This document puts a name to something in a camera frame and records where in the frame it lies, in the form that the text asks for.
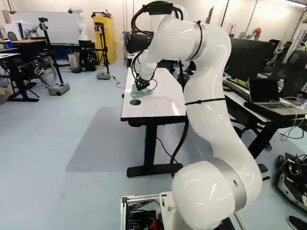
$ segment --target red component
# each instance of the red component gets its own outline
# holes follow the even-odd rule
[[[155,219],[155,220],[153,221],[153,223],[151,224],[150,230],[160,230],[160,228],[159,228],[159,222],[158,222],[157,219]]]
[[[257,28],[256,34],[261,34],[261,29],[259,27]]]

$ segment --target gray mat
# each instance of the gray mat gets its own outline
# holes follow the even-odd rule
[[[94,116],[66,171],[85,172],[125,172],[128,167],[143,165],[145,127],[130,127],[120,121],[121,108],[103,107]],[[173,154],[183,131],[183,124],[159,126],[157,135],[163,141],[169,154]],[[183,165],[206,159],[212,149],[190,128],[187,139],[176,159]],[[169,163],[161,143],[155,149],[156,164]]]
[[[145,128],[120,121],[121,108],[103,107],[94,116],[67,172],[123,172],[143,164]]]

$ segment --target wall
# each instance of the wall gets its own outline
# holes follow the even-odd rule
[[[133,15],[143,4],[151,0],[14,0],[15,5],[21,11],[54,11],[66,12],[69,7],[83,9],[83,17],[87,25],[87,33],[95,40],[93,11],[108,11],[113,14],[115,39],[118,41],[117,56],[123,56],[124,30],[130,30],[130,22]],[[214,6],[211,24],[220,25],[227,0],[172,0],[175,4],[182,5],[189,13],[189,21],[201,20],[205,22],[209,10]],[[235,37],[240,32],[246,31],[250,16],[256,0],[230,0],[224,19],[223,28],[227,29],[229,23],[237,23]],[[258,0],[248,33],[256,27],[261,27],[260,40],[268,41],[278,39],[285,42],[290,40],[303,13],[303,8],[293,6],[285,0]],[[161,16],[149,16],[142,14],[137,20],[137,26],[142,30],[154,31]]]
[[[17,11],[18,7],[15,3],[15,0],[10,0],[11,9]],[[2,10],[10,10],[7,0],[0,1],[0,23],[6,23],[3,16]]]
[[[105,11],[113,14],[115,40],[119,41],[117,57],[123,56],[123,4],[122,0],[15,0],[21,11],[67,12],[70,7],[82,8],[82,16],[87,25],[87,34],[95,41],[92,12]]]
[[[256,0],[231,0],[223,28],[237,23],[235,37],[246,31]],[[261,28],[261,41],[290,40],[304,8],[285,0],[258,0],[247,34]]]
[[[302,17],[302,19],[301,19],[301,21],[300,21],[300,23],[299,23],[295,33],[294,33],[292,39],[295,39],[298,36],[298,34],[299,34],[299,32],[301,30],[307,30],[307,23],[306,24],[302,24],[302,21],[305,20],[306,18],[307,18],[307,12],[304,13],[304,15],[303,15],[303,17]]]

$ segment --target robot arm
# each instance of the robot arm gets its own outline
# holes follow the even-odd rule
[[[144,80],[153,76],[162,58],[192,59],[196,64],[184,89],[186,111],[194,131],[210,142],[213,157],[182,168],[172,184],[174,219],[182,218],[194,230],[215,228],[256,199],[262,188],[259,168],[233,129],[224,100],[222,79],[230,52],[230,39],[222,28],[167,15],[148,51],[136,61]]]

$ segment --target yellow cabinet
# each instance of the yellow cabinet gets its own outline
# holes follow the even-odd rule
[[[105,28],[105,36],[106,36],[106,46],[107,46],[107,59],[110,63],[113,63],[116,60],[116,44],[115,44],[115,35],[114,35],[114,26],[113,19],[109,19],[102,16],[93,17],[94,23],[103,23]],[[95,32],[96,36],[96,48],[102,49],[100,42],[100,34],[99,32]],[[102,51],[98,51],[98,58],[101,58]]]

